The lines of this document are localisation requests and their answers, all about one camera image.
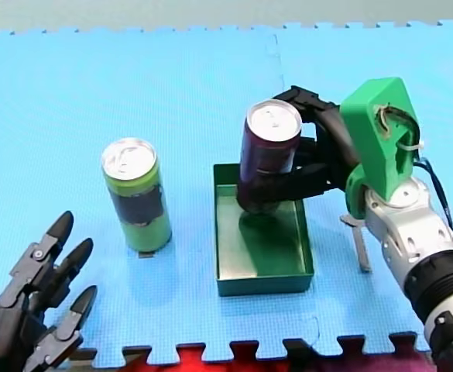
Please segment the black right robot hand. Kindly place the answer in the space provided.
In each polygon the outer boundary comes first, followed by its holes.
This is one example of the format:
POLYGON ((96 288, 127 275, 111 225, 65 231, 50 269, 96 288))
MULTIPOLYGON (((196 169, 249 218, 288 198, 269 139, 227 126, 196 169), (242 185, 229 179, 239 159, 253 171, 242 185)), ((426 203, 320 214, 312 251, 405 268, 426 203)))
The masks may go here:
POLYGON ((359 156, 340 114, 340 106, 319 94, 293 85, 274 96, 291 104, 302 123, 313 124, 315 136, 302 136, 296 146, 292 169, 264 178, 256 190, 260 202, 301 200, 326 191, 343 191, 359 156))

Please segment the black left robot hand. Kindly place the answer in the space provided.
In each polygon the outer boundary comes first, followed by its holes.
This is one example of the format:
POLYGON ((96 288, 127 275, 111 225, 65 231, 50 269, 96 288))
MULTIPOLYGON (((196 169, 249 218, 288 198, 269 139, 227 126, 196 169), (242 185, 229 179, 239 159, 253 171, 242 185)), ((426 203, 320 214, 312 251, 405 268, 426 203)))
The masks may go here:
POLYGON ((56 262, 73 225, 72 212, 65 211, 11 269, 11 280, 0 294, 0 371, 55 369, 83 343, 81 330, 91 314, 97 286, 84 289, 58 325, 44 323, 46 311, 69 295, 70 284, 93 250, 93 241, 87 238, 56 262))

